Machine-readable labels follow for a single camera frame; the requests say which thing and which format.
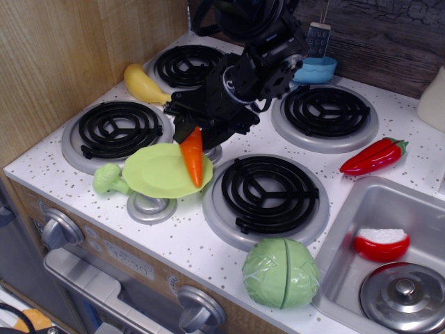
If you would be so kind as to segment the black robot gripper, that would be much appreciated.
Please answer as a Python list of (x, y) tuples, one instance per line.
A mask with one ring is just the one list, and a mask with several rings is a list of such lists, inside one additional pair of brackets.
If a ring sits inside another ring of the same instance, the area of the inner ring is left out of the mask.
[(199, 88), (172, 94), (165, 112), (175, 117), (174, 141), (183, 143), (199, 125), (202, 147), (210, 150), (233, 134), (247, 134), (259, 124), (259, 116), (237, 100), (229, 88), (228, 81), (234, 78), (234, 66), (240, 59), (239, 55), (225, 54)]

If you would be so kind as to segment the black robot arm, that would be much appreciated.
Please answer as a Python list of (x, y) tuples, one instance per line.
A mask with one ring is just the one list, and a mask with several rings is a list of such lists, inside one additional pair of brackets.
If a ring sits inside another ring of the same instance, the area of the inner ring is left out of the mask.
[(297, 1), (203, 1), (191, 28), (199, 36), (223, 33), (242, 42), (242, 54), (225, 54), (195, 90), (173, 93), (164, 108), (174, 116), (177, 143), (196, 127), (205, 150), (259, 123), (249, 106), (281, 98), (309, 54), (305, 33), (294, 16)]

